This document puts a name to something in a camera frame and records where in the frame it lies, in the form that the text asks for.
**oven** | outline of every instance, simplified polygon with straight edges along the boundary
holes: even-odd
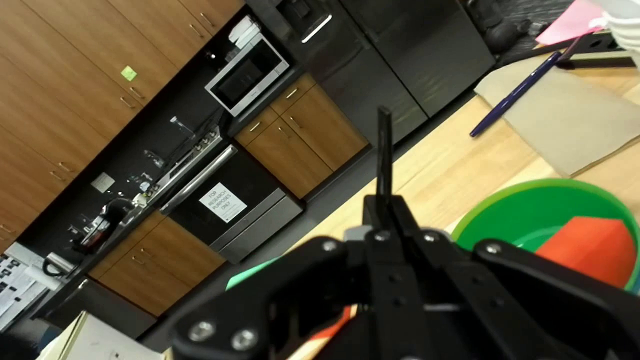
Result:
[[[262,32],[253,34],[237,51],[237,56],[204,87],[232,116],[243,114],[290,68]]]
[[[246,150],[219,139],[190,177],[164,196],[161,212],[226,261],[240,263],[302,209]]]

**yellow sticker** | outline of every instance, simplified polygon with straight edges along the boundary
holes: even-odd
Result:
[[[129,82],[136,80],[138,72],[133,67],[125,67],[120,76]]]

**kitchen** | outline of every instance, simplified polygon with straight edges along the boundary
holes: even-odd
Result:
[[[131,337],[372,153],[379,104],[402,144],[492,67],[449,0],[10,0],[0,38],[2,247],[56,278],[23,316]]]

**countertop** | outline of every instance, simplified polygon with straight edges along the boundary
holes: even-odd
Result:
[[[300,76],[302,76],[300,68],[295,67],[292,71],[288,71],[274,87],[267,91],[267,94],[259,102],[255,102],[248,110],[244,110],[238,119],[232,121],[232,125],[226,131],[226,137],[235,139],[259,112],[262,112],[274,99],[279,99]],[[42,318],[54,309],[62,306],[64,301],[72,297],[78,287],[82,287],[82,282],[89,277],[89,271],[93,271],[102,258],[106,258],[152,212],[154,212],[154,206],[143,211],[141,217],[136,217],[129,226],[118,226],[94,257],[85,258],[74,272],[62,278],[62,287],[59,291],[51,291],[46,297],[42,297],[40,302],[37,302],[26,313],[23,313],[21,318]]]
[[[572,75],[640,104],[639,68],[580,68]],[[452,231],[474,204],[505,186],[560,179],[508,123],[499,123],[484,137],[473,141],[468,133],[489,112],[490,106],[478,96],[468,101],[395,163],[395,192],[404,196],[420,226]],[[637,141],[574,179],[617,194],[640,218],[639,174],[640,142]],[[304,234],[296,247],[320,234],[342,239],[347,229],[360,226],[362,198],[375,192],[377,181]]]

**stainless steel microwave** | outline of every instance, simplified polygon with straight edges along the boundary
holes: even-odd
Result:
[[[238,116],[288,68],[282,55],[259,32],[204,88],[226,112]]]

